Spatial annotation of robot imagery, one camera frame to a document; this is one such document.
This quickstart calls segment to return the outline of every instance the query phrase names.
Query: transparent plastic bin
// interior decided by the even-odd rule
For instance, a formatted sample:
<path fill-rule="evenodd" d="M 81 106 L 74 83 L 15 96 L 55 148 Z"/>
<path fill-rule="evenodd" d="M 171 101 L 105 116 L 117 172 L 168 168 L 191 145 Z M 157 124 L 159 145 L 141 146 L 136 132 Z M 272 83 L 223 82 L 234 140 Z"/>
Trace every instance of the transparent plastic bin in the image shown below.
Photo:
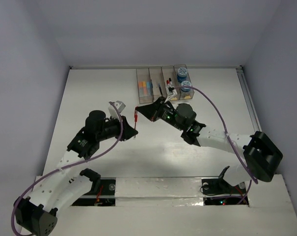
<path fill-rule="evenodd" d="M 165 86 L 167 86 L 167 80 L 169 80 L 169 78 L 171 78 L 172 85 L 174 87 L 179 86 L 179 83 L 178 83 L 178 80 L 177 80 L 177 74 L 176 74 L 176 72 L 174 70 L 173 65 L 162 66 L 162 75 L 163 75 L 163 82 L 164 82 Z M 181 96 L 180 90 L 178 88 L 176 90 L 177 90 L 178 95 L 173 97 L 171 99 L 171 101 L 176 101 L 176 100 L 180 99 L 180 96 Z M 166 89 L 166 92 L 167 92 L 167 96 L 170 95 L 169 90 Z"/>
<path fill-rule="evenodd" d="M 137 88 L 139 103 L 151 103 L 153 102 L 153 90 L 150 80 L 149 69 L 141 68 L 136 69 Z"/>
<path fill-rule="evenodd" d="M 178 82 L 178 79 L 177 79 L 177 72 L 178 72 L 178 69 L 181 68 L 181 67 L 184 67 L 185 69 L 188 70 L 188 68 L 187 68 L 187 66 L 184 65 L 184 64 L 181 64 L 181 65 L 174 65 L 173 67 L 174 67 L 174 70 L 175 70 L 175 80 L 176 80 L 178 86 L 180 86 L 181 83 L 179 83 L 179 82 Z M 185 80 L 191 82 L 191 79 L 190 79 L 190 77 L 189 77 L 189 71 L 188 71 L 188 74 L 187 74 L 187 77 L 186 77 Z M 184 99 L 192 99 L 193 96 L 194 96 L 194 90 L 193 90 L 193 89 L 191 89 L 189 92 L 183 92 L 183 91 L 180 89 L 180 92 L 179 92 L 179 93 L 180 93 L 180 98 L 179 98 L 180 100 L 184 100 Z"/>
<path fill-rule="evenodd" d="M 162 75 L 162 68 L 160 66 L 150 67 L 149 75 L 152 81 L 154 102 L 160 97 L 167 97 L 166 87 Z"/>

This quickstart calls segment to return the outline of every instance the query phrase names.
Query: red wire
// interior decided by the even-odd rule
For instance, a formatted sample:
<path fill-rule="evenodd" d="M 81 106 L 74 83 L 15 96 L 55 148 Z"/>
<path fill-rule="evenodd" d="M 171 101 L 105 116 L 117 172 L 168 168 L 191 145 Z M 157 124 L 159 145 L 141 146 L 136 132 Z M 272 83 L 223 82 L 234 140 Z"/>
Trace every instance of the red wire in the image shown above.
<path fill-rule="evenodd" d="M 241 194 L 241 197 L 243 197 L 243 193 L 242 193 L 242 191 L 241 191 L 237 186 L 235 186 L 235 188 L 236 188 L 237 191 Z"/>
<path fill-rule="evenodd" d="M 101 195 L 101 192 L 102 192 L 103 188 L 104 188 L 104 186 L 101 185 L 100 190 L 99 190 L 99 193 L 97 193 L 97 196 L 96 196 L 96 203 L 99 202 L 99 196 Z"/>

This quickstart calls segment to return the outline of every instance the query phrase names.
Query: white wall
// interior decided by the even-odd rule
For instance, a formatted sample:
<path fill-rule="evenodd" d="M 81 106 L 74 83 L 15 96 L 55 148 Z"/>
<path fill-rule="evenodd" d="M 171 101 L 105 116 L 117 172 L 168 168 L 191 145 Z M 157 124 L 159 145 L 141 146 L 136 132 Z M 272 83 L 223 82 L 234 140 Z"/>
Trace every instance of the white wall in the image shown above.
<path fill-rule="evenodd" d="M 262 129 L 284 154 L 279 168 L 297 213 L 297 0 L 283 0 L 245 75 Z"/>
<path fill-rule="evenodd" d="M 280 0 L 37 0 L 70 65 L 244 64 Z"/>
<path fill-rule="evenodd" d="M 68 66 L 33 0 L 0 0 L 0 236 L 42 173 Z"/>

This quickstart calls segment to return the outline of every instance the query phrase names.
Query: white table surface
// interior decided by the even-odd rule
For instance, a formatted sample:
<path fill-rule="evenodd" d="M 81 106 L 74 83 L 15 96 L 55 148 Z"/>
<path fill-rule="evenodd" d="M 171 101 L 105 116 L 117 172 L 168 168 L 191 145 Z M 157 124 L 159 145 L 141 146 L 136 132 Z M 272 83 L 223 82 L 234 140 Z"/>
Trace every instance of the white table surface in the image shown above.
<path fill-rule="evenodd" d="M 217 105 L 229 132 L 254 133 L 235 69 L 189 69 L 189 74 L 192 84 Z M 133 125 L 136 85 L 134 69 L 71 70 L 44 173 L 54 169 L 90 111 L 109 115 L 108 101 L 123 101 L 127 105 L 123 115 Z M 222 129 L 218 115 L 200 94 L 189 103 L 199 122 Z M 90 165 L 102 177 L 117 177 L 117 206 L 72 206 L 60 215 L 52 236 L 297 236 L 297 218 L 282 176 L 253 185 L 248 195 L 250 207 L 202 206 L 197 191 L 200 179 L 188 177 L 217 176 L 225 166 L 237 164 L 236 157 L 190 146 L 179 131 L 161 120 L 152 123 L 139 115 L 137 130 L 135 140 L 120 142 Z M 101 142 L 98 153 L 113 142 Z M 188 206 L 190 201 L 184 200 L 185 206 L 180 206 L 181 197 L 194 198 L 199 205 Z"/>
<path fill-rule="evenodd" d="M 235 69 L 189 69 L 189 74 L 193 86 L 217 105 L 230 133 L 254 133 Z M 92 110 L 109 115 L 108 102 L 123 101 L 126 108 L 122 114 L 133 126 L 138 105 L 136 86 L 135 69 L 70 70 L 44 174 L 55 168 Z M 202 95 L 195 92 L 188 103 L 196 111 L 197 121 L 222 129 L 218 115 Z M 152 123 L 139 114 L 136 129 L 139 134 L 135 140 L 120 142 L 90 168 L 102 177 L 204 177 L 217 176 L 224 167 L 238 163 L 233 154 L 185 143 L 180 131 L 161 120 Z M 114 141 L 101 142 L 97 153 Z"/>

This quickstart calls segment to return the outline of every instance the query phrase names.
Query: black bracket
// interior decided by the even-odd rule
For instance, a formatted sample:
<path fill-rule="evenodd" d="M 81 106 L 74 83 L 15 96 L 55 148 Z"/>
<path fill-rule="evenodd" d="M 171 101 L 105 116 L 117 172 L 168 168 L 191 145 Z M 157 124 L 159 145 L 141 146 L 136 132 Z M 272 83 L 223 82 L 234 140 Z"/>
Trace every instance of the black bracket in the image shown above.
<path fill-rule="evenodd" d="M 218 178 L 203 178 L 200 191 L 208 196 L 238 193 L 237 188 L 240 189 L 239 185 L 233 187 L 223 179 L 228 168 L 229 166 L 224 168 Z M 241 191 L 243 194 L 246 193 L 246 189 L 241 189 Z"/>
<path fill-rule="evenodd" d="M 46 212 L 43 207 L 34 205 L 29 198 L 22 198 L 15 212 L 17 223 L 37 236 L 49 235 L 56 226 L 58 209 Z"/>
<path fill-rule="evenodd" d="M 243 147 L 247 167 L 257 179 L 270 182 L 283 155 L 264 132 L 256 131 L 251 138 Z"/>

